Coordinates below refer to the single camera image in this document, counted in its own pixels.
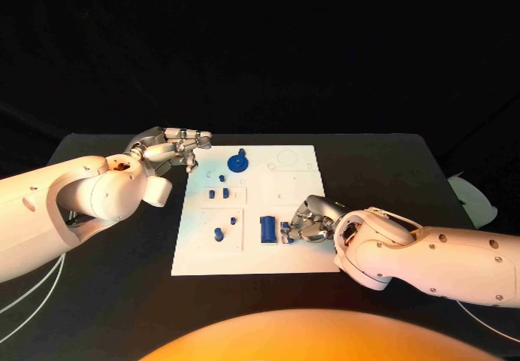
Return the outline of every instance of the white cable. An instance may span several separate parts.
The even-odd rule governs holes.
[[[468,313],[468,315],[491,330],[494,331],[500,336],[504,336],[512,341],[520,342],[520,340],[509,335],[506,335],[503,332],[500,332],[497,329],[494,329],[484,321],[481,321],[477,316],[470,312],[470,310],[463,306],[463,304],[457,301],[458,305],[463,307],[463,310]]]
[[[56,284],[58,284],[58,279],[59,276],[62,275],[62,269],[64,269],[64,264],[65,264],[65,253],[62,254],[62,256],[59,257],[61,259],[61,264],[59,264],[59,270],[58,270],[58,275],[56,275],[56,279],[55,279],[55,283],[52,284],[52,288],[49,290],[49,293],[46,294],[46,297],[41,303],[41,305],[38,306],[38,309],[35,310],[35,312],[31,314],[31,316],[28,317],[28,319],[25,320],[25,322],[13,329],[12,333],[0,340],[0,344],[15,335],[16,331],[19,331],[19,329],[25,326],[25,324],[31,321],[31,319],[33,318],[35,314],[41,311],[41,308],[43,307],[46,300],[51,297],[52,291],[55,290]]]
[[[42,285],[42,283],[46,281],[46,279],[49,278],[52,272],[56,270],[61,262],[64,261],[64,257],[65,254],[62,254],[62,256],[59,256],[58,258],[58,262],[55,264],[55,266],[52,267],[52,269],[49,270],[49,273],[46,274],[46,276],[43,277],[43,279],[35,284],[33,288],[19,297],[18,300],[13,301],[13,303],[10,305],[7,305],[2,310],[0,310],[0,314],[3,312],[6,312],[35,291],[36,288],[39,288],[39,286]]]

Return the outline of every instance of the small blue part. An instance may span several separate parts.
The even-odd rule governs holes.
[[[222,234],[222,229],[215,228],[215,240],[221,242],[225,239],[225,235]]]
[[[262,243],[277,243],[277,234],[275,234],[275,219],[273,216],[265,216],[260,218],[260,224],[262,228]]]
[[[290,228],[290,223],[288,222],[283,222],[283,228]],[[296,240],[291,237],[287,237],[287,241],[290,243],[294,243]]]
[[[228,168],[235,173],[241,173],[241,171],[247,170],[249,166],[249,161],[247,160],[247,151],[241,148],[238,151],[238,155],[232,156],[228,159]]]

